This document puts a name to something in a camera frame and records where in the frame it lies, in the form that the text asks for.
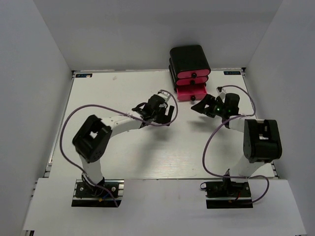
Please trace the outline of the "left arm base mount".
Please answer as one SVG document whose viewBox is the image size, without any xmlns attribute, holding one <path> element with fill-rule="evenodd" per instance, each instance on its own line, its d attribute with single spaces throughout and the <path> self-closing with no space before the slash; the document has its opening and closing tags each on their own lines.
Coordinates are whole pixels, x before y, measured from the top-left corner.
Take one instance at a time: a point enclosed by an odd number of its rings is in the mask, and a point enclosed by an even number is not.
<svg viewBox="0 0 315 236">
<path fill-rule="evenodd" d="M 123 199 L 124 183 L 124 180 L 105 180 L 104 187 L 108 189 L 115 198 L 117 203 L 115 204 L 113 198 L 106 190 L 96 187 L 93 192 L 82 180 L 77 180 L 74 187 L 71 206 L 116 208 L 121 204 Z"/>
</svg>

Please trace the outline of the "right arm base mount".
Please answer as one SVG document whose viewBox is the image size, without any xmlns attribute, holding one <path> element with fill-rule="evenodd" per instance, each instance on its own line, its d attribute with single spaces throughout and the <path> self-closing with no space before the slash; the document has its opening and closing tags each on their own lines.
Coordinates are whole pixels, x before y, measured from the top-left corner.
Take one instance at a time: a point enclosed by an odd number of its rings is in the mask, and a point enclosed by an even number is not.
<svg viewBox="0 0 315 236">
<path fill-rule="evenodd" d="M 206 192 L 207 209 L 253 208 L 248 182 L 234 182 L 225 178 L 203 182 L 200 189 Z"/>
</svg>

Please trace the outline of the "pink top drawer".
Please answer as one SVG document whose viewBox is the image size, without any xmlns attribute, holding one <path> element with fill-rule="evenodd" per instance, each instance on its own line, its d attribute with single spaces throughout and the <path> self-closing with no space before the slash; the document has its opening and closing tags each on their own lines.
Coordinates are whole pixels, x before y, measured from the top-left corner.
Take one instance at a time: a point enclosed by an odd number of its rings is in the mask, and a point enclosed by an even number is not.
<svg viewBox="0 0 315 236">
<path fill-rule="evenodd" d="M 177 74 L 177 78 L 185 79 L 185 78 L 204 77 L 204 76 L 208 76 L 210 73 L 211 73 L 210 69 L 181 71 Z"/>
</svg>

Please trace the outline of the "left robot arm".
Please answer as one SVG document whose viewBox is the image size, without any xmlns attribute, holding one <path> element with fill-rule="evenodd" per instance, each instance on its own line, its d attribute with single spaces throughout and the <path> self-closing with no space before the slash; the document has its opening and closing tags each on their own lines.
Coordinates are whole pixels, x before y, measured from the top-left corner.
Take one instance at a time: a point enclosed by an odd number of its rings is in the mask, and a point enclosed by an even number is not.
<svg viewBox="0 0 315 236">
<path fill-rule="evenodd" d="M 147 102 L 138 104 L 126 114 L 109 118 L 90 115 L 72 140 L 82 162 L 82 181 L 93 196 L 103 193 L 105 179 L 100 159 L 111 138 L 119 134 L 138 130 L 145 126 L 165 126 L 172 121 L 175 107 L 168 101 L 173 96 L 165 90 L 152 95 Z"/>
</svg>

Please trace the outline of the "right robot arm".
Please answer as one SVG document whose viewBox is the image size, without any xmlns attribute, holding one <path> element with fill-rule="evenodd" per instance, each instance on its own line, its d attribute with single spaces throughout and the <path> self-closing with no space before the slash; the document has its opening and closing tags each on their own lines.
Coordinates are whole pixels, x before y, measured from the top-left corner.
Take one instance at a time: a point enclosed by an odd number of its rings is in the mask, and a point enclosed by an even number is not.
<svg viewBox="0 0 315 236">
<path fill-rule="evenodd" d="M 191 109 L 211 118 L 221 118 L 221 124 L 211 134 L 202 155 L 202 165 L 209 174 L 228 179 L 223 182 L 223 192 L 234 196 L 240 190 L 239 182 L 245 182 L 262 166 L 280 159 L 283 149 L 278 123 L 273 119 L 253 119 L 250 115 L 239 113 L 239 95 L 235 93 L 221 93 L 214 97 L 206 95 Z M 205 155 L 211 139 L 225 127 L 243 134 L 243 155 L 236 165 L 228 169 L 224 175 L 217 175 L 205 167 Z"/>
</svg>

